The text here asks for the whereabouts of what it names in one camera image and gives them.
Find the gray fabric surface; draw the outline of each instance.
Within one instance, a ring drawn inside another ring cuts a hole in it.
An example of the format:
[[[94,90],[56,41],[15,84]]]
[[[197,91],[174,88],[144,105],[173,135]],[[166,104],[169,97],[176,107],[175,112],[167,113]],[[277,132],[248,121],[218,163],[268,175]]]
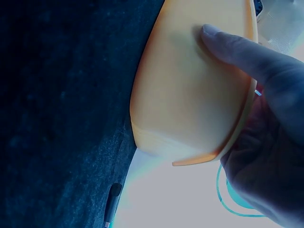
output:
[[[1,227],[102,227],[136,149],[130,94],[162,2],[2,3]]]

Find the teal cable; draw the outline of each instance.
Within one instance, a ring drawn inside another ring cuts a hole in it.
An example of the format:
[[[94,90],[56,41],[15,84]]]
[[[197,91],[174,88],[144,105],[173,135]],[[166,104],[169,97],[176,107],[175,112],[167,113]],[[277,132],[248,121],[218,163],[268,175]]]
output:
[[[222,205],[224,206],[224,208],[231,212],[232,214],[235,214],[235,215],[238,215],[238,216],[242,216],[242,217],[252,217],[252,218],[262,218],[262,217],[265,217],[265,215],[247,215],[247,214],[240,214],[240,213],[237,213],[233,210],[231,210],[224,202],[224,200],[222,199],[221,195],[220,195],[220,192],[219,192],[219,174],[220,174],[220,170],[222,168],[222,165],[219,166],[219,169],[218,169],[218,173],[217,173],[217,193],[218,193],[218,199],[219,201],[222,203]]]

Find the fingernail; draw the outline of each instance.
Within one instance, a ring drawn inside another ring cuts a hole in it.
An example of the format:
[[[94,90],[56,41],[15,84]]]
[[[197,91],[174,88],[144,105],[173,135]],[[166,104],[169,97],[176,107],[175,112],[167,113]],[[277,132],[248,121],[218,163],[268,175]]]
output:
[[[203,33],[209,35],[209,36],[215,36],[218,32],[221,30],[213,25],[205,24],[203,25]]]

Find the orange plastic container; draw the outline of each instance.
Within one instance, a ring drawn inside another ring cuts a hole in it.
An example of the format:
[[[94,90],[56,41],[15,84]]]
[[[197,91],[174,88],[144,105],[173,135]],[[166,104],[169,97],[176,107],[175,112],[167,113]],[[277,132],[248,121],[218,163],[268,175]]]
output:
[[[204,47],[200,28],[206,23],[257,42],[253,0],[166,0],[133,85],[136,145],[173,165],[220,159],[254,97],[256,81]]]

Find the hand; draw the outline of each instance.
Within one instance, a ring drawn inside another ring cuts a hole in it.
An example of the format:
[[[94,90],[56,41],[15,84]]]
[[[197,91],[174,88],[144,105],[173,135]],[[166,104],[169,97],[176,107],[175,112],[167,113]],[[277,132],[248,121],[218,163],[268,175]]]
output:
[[[220,60],[264,88],[232,149],[221,159],[233,188],[284,227],[304,227],[304,63],[204,25]]]

